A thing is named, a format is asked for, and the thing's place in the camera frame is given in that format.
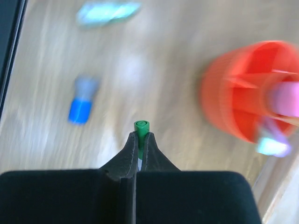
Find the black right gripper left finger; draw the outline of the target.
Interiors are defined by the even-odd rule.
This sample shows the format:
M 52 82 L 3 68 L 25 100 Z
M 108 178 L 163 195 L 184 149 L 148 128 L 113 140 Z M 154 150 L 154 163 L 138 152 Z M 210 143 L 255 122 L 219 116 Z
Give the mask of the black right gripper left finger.
M 124 148 L 99 170 L 115 182 L 136 174 L 138 170 L 138 136 L 136 132 L 129 134 Z

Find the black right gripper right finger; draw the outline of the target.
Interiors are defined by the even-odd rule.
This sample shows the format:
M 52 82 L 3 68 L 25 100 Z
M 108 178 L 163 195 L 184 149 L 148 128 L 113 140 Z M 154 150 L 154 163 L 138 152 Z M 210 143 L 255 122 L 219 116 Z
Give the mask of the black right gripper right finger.
M 141 172 L 179 172 L 178 169 L 157 146 L 154 133 L 147 133 L 142 148 L 142 158 L 138 159 Z

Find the green cap white marker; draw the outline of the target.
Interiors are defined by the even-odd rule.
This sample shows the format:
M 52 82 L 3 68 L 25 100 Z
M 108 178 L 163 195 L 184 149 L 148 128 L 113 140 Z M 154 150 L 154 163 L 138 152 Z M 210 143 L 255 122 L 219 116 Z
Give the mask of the green cap white marker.
M 147 133 L 150 131 L 150 124 L 148 121 L 140 120 L 134 123 L 134 130 L 138 136 L 138 170 L 142 168 L 143 147 Z

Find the orange round desk organizer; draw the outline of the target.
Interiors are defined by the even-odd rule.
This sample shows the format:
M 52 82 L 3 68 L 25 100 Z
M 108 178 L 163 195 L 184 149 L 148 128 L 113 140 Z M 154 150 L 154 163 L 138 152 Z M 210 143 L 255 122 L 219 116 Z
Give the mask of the orange round desk organizer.
M 258 124 L 269 117 L 286 136 L 296 126 L 270 107 L 270 93 L 281 82 L 299 79 L 299 51 L 284 41 L 263 41 L 214 59 L 207 68 L 199 99 L 206 118 L 217 128 L 255 143 Z

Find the purple highlighter pen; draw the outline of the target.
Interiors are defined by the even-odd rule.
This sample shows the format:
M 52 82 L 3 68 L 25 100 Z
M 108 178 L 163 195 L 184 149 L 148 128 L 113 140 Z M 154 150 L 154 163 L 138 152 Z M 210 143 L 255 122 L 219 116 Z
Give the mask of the purple highlighter pen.
M 268 137 L 289 144 L 289 141 L 285 134 L 282 133 L 276 122 L 269 117 L 263 117 L 261 123 L 258 125 L 257 141 L 261 137 Z

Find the green blue highlighter pen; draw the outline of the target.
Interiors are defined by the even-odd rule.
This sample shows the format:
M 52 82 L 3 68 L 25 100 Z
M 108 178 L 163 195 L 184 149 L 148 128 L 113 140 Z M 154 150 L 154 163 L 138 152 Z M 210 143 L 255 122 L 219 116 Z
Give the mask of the green blue highlighter pen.
M 267 156 L 285 157 L 290 153 L 291 147 L 287 143 L 261 137 L 257 141 L 256 151 Z

